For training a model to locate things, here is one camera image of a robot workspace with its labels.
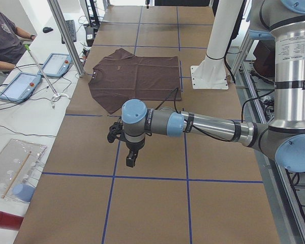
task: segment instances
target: blue cup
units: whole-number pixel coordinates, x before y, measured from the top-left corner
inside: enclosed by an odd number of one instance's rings
[[[34,187],[26,184],[18,184],[12,189],[13,194],[24,202],[30,202],[34,191]]]

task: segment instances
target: brown cloth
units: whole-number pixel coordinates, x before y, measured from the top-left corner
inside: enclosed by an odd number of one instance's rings
[[[133,98],[164,100],[177,87],[176,100],[181,100],[177,57],[137,57],[121,48],[93,70],[91,96],[109,113]]]

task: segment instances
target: tablet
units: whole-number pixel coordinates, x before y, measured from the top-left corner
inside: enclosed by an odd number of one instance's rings
[[[14,103],[27,100],[41,82],[42,76],[29,73],[19,73],[9,85],[0,92],[0,99]]]
[[[42,69],[48,77],[60,78],[68,71],[71,62],[68,54],[51,53],[43,63]]]

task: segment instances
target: wooden stick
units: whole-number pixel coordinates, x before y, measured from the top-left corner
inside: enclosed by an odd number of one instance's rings
[[[9,192],[10,187],[12,186],[12,184],[15,182],[17,176],[19,175],[21,169],[24,167],[25,163],[27,162],[28,158],[30,157],[30,155],[32,154],[32,151],[29,151],[26,158],[24,159],[24,161],[21,163],[20,168],[18,169],[18,171],[16,172],[15,176],[13,177],[13,179],[11,180],[9,186],[7,187],[6,191],[2,194],[1,198],[5,198],[6,194]]]

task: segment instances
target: red cylinder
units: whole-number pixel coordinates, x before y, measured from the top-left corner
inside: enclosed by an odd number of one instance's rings
[[[0,211],[0,228],[7,230],[19,230],[23,219],[24,217]]]

